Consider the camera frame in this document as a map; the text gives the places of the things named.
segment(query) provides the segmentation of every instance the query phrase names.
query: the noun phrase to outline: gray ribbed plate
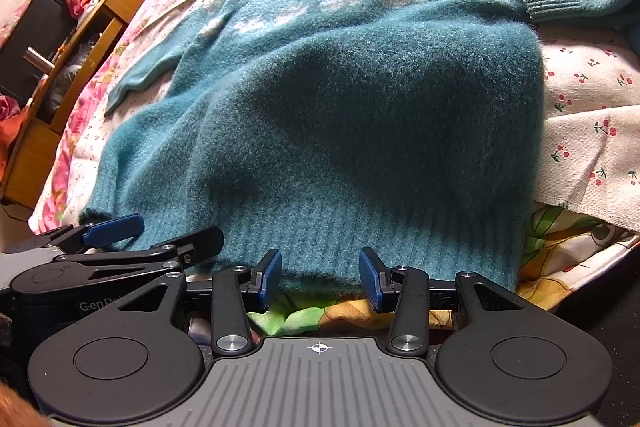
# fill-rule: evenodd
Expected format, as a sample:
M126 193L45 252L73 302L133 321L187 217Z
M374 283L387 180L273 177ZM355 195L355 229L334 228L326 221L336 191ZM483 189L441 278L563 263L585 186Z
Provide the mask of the gray ribbed plate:
M374 339L267 338L256 353L216 362L187 401L140 427L489 427L415 359ZM591 417L572 427L600 425Z

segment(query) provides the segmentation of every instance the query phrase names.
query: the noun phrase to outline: wooden furniture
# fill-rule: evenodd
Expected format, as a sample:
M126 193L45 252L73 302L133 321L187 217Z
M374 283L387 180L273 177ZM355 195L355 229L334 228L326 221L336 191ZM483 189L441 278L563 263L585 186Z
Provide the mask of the wooden furniture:
M67 39L54 60L53 70L36 90L25 122L14 143L0 185L0 198L3 204L17 203L27 208L35 207L53 166L66 120L80 92L111 53L143 1L100 0ZM49 122L41 120L38 117L38 110L46 99L56 76L60 74L78 46L95 34L100 34L100 38L66 90L60 107Z

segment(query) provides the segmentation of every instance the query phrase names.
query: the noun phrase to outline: sweater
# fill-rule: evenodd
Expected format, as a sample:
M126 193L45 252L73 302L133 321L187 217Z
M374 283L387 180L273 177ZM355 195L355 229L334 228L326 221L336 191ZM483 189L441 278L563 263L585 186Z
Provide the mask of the sweater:
M210 224L201 271L283 255L288 290L359 295L358 252L513 288L542 127L532 22L615 25L636 0L213 0L111 91L175 68L114 131L82 213L138 212L127 249Z

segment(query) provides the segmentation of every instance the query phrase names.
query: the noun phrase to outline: bed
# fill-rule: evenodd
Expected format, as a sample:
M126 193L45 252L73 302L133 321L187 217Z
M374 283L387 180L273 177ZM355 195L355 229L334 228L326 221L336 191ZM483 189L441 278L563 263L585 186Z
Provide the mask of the bed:
M78 98L29 220L34 232L78 222L105 142L123 121L164 95L171 75L129 95L105 119L108 93L137 58L202 2L146 0L142 5ZM545 134L516 291L553 310L640 241L640 164L635 164L640 158L640 61L614 31L543 25L538 34L545 61ZM432 328L451 327L449 312L431 311L430 318ZM366 300L288 294L252 319L261 333L292 335L344 325L385 328L390 314L372 314Z

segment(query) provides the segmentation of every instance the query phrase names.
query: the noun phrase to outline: wooden cabinet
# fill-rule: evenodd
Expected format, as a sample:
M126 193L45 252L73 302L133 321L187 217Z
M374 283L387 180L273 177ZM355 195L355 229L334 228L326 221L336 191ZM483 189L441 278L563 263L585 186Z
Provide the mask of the wooden cabinet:
M54 69L34 95L33 102L0 185L2 203L34 208L53 166L56 150L71 111L82 89L114 49L127 25L144 0L100 0L65 43ZM50 121L41 120L38 110L66 62L89 36L100 34L97 42L65 91Z

